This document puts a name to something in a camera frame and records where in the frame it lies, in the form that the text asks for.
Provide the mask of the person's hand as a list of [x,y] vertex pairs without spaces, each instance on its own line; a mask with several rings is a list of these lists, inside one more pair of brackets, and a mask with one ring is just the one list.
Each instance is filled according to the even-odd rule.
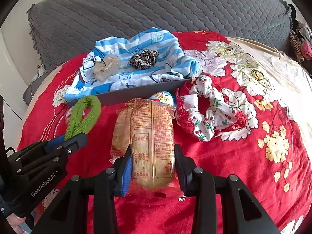
[[7,217],[7,221],[10,224],[10,226],[13,228],[16,234],[28,234],[26,231],[24,231],[20,225],[25,222],[26,218],[20,218],[14,213],[9,215]]

